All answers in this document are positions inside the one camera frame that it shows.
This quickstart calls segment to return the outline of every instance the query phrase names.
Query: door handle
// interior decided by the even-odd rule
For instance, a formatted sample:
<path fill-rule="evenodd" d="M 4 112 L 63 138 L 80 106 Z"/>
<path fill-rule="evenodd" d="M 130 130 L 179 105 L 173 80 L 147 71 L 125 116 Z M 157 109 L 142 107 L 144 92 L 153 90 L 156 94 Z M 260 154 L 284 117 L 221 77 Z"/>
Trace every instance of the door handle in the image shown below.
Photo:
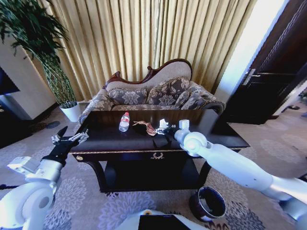
<path fill-rule="evenodd" d="M 249 80 L 251 79 L 251 77 L 260 77 L 261 76 L 261 75 L 254 74 L 255 71 L 256 71 L 256 69 L 251 69 L 249 72 L 247 72 L 247 76 L 246 76 L 244 82 L 242 83 L 242 85 L 247 85 Z"/>

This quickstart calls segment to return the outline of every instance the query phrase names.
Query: wooden door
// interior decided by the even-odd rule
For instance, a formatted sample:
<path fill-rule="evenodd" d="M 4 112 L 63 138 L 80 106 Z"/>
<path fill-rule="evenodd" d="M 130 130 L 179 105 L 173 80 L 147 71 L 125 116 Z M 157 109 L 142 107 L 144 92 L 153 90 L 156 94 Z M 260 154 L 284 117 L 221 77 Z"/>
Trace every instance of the wooden door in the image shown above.
<path fill-rule="evenodd" d="M 227 121 L 265 123 L 306 78 L 306 22 L 307 0 L 290 0 L 229 100 Z"/>

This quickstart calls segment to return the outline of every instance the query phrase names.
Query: sofa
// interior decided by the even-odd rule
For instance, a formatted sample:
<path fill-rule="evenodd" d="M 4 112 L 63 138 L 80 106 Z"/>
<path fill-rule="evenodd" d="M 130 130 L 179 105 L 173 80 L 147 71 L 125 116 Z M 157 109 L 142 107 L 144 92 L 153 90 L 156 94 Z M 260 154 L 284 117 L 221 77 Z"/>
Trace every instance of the sofa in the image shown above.
<path fill-rule="evenodd" d="M 116 72 L 79 117 L 91 111 L 213 109 L 221 114 L 225 104 L 191 81 L 192 67 L 185 59 L 173 59 L 157 69 L 147 67 L 141 81 L 127 81 Z"/>

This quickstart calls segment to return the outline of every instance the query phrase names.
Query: green leaves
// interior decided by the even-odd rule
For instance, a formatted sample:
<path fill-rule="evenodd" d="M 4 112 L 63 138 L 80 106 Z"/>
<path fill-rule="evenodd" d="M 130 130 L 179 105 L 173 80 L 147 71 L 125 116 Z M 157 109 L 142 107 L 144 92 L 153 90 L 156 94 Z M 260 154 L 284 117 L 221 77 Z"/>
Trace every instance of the green leaves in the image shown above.
<path fill-rule="evenodd" d="M 15 50 L 23 47 L 36 56 L 43 64 L 49 86 L 57 102 L 63 108 L 76 105 L 71 84 L 59 65 L 57 49 L 62 45 L 59 38 L 67 39 L 66 29 L 56 18 L 47 14 L 36 0 L 0 0 L 0 36 L 16 39 L 11 44 Z"/>
<path fill-rule="evenodd" d="M 13 48 L 22 46 L 37 57 L 56 56 L 56 50 L 63 49 L 56 39 L 67 39 L 66 29 L 36 0 L 0 0 L 2 42 L 6 35 L 16 39 Z"/>

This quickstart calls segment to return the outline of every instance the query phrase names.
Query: white wall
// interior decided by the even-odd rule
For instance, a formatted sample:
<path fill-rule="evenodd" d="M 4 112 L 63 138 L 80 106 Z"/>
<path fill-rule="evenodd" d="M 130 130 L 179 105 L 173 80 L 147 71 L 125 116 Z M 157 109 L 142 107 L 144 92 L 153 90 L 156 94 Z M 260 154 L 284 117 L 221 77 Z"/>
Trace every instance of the white wall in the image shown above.
<path fill-rule="evenodd" d="M 34 119 L 53 105 L 56 100 L 42 77 L 22 48 L 17 49 L 16 56 L 10 47 L 12 38 L 0 43 L 0 66 L 11 78 L 20 92 L 3 95 L 0 100 L 15 110 L 21 119 Z"/>
<path fill-rule="evenodd" d="M 242 32 L 215 96 L 227 102 L 236 91 L 289 0 L 258 0 Z"/>
<path fill-rule="evenodd" d="M 289 99 L 283 103 L 283 105 L 273 114 L 273 116 L 278 116 L 282 112 L 282 110 L 295 103 L 298 99 L 298 95 L 306 88 L 307 88 L 307 81 L 305 81 L 299 88 L 293 90 L 289 94 L 290 95 Z"/>

